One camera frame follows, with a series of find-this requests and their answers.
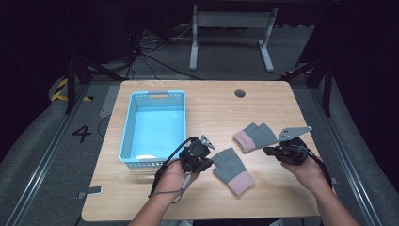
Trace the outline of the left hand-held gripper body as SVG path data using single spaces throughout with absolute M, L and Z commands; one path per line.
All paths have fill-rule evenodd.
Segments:
M 215 146 L 209 141 L 209 139 L 202 135 L 201 138 L 191 137 L 190 145 L 184 147 L 179 153 L 179 158 L 182 162 L 182 168 L 186 173 L 201 173 L 201 163 L 208 155 L 211 150 L 215 149 Z

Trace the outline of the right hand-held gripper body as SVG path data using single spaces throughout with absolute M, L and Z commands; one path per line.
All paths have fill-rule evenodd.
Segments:
M 310 126 L 283 128 L 278 136 L 279 146 L 276 158 L 287 164 L 301 165 L 310 153 L 310 149 L 300 136 L 311 130 Z

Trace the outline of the grey glove pink cuff red label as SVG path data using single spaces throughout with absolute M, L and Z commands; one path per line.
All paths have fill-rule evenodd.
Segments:
M 259 150 L 278 142 L 273 131 L 265 123 L 257 125 L 254 122 L 234 134 L 233 139 L 243 153 Z

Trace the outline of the person's right hand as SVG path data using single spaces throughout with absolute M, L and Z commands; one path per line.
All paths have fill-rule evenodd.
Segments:
M 329 189 L 327 179 L 319 165 L 310 157 L 299 166 L 282 162 L 281 165 L 290 171 L 300 184 L 306 187 L 313 195 Z

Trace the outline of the person's left hand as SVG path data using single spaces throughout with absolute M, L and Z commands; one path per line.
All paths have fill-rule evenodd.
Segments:
M 152 196 L 172 194 L 176 197 L 176 200 L 173 202 L 175 203 L 199 176 L 198 173 L 187 174 L 182 168 L 182 162 L 180 160 L 173 160 L 168 164 L 159 179 Z

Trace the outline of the light blue plastic basket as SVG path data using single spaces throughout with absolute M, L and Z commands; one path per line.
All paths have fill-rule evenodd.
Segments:
M 122 163 L 129 168 L 159 168 L 185 140 L 182 90 L 131 94 L 120 144 Z

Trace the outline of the black metal stand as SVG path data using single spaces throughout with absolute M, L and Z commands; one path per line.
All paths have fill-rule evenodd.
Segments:
M 88 85 L 92 80 L 92 74 L 88 67 L 91 67 L 102 74 L 105 74 L 109 78 L 115 81 L 125 81 L 125 78 L 111 72 L 106 67 L 102 66 L 100 63 L 94 60 L 79 56 L 76 53 L 70 55 L 67 67 L 67 87 L 68 87 L 68 105 L 66 113 L 69 114 L 76 102 L 76 91 L 75 91 L 75 78 L 78 78 L 82 85 Z
M 321 81 L 324 81 L 322 107 L 324 112 L 330 116 L 330 96 L 332 88 L 332 66 L 328 60 L 318 59 L 312 63 L 308 63 L 293 72 L 285 72 L 279 81 L 290 81 L 301 74 L 310 71 L 310 75 L 306 80 L 306 86 L 308 88 L 317 88 Z

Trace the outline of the aluminium floor rail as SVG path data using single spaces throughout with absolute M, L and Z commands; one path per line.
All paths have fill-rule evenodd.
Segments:
M 18 138 L 0 164 L 0 226 L 19 226 L 59 151 L 89 85 L 74 93 L 77 104 L 52 102 Z
M 310 96 L 315 102 L 318 112 L 321 115 L 324 124 L 332 138 L 334 147 L 336 148 L 337 158 L 342 165 L 343 172 L 351 190 L 357 200 L 359 208 L 366 220 L 368 226 L 382 226 L 381 220 L 369 198 L 369 195 L 364 187 L 363 182 L 359 178 L 358 172 L 356 171 L 354 164 L 352 163 L 349 154 L 343 145 L 343 141 L 339 136 L 338 130 L 331 117 L 327 115 L 323 108 L 322 98 L 317 89 L 309 89 Z

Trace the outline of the grey metal bracket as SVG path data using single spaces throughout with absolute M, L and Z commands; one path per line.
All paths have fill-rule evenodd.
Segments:
M 83 200 L 86 196 L 102 194 L 102 193 L 103 193 L 102 186 L 92 186 L 92 187 L 89 187 L 86 191 L 79 191 L 77 193 L 76 199 Z

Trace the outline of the white metal table frame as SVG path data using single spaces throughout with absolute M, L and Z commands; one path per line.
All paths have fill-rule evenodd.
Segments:
M 238 28 L 262 28 L 265 31 L 263 40 L 258 41 L 263 64 L 268 72 L 274 71 L 274 66 L 267 46 L 277 19 L 278 8 L 272 8 L 269 12 L 227 12 L 227 11 L 199 11 L 199 7 L 193 7 L 192 16 L 192 45 L 189 60 L 189 70 L 195 71 L 198 67 L 199 55 L 199 27 L 238 27 Z

